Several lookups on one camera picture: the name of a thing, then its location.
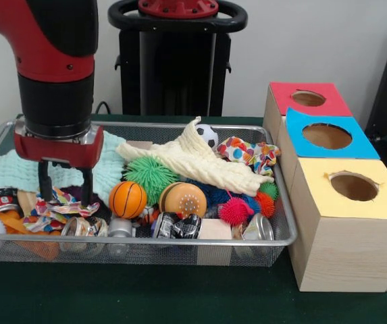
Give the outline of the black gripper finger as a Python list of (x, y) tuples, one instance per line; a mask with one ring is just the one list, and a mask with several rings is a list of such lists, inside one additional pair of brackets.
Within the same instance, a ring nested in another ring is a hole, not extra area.
[(93, 171), (91, 168), (80, 168), (84, 180), (81, 189), (81, 204), (84, 207), (92, 203), (93, 197)]
[(48, 161), (40, 161), (38, 163), (38, 181), (42, 198), (45, 201), (51, 201), (53, 189), (51, 177), (48, 174)]

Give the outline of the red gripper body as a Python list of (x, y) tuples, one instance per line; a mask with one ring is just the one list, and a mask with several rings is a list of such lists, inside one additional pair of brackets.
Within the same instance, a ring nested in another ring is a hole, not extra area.
[(24, 122), (16, 122), (14, 126), (14, 145), (21, 158), (67, 163), (75, 168), (93, 168), (99, 161), (103, 140), (103, 129), (97, 125), (79, 137), (66, 140), (39, 138), (26, 129)]

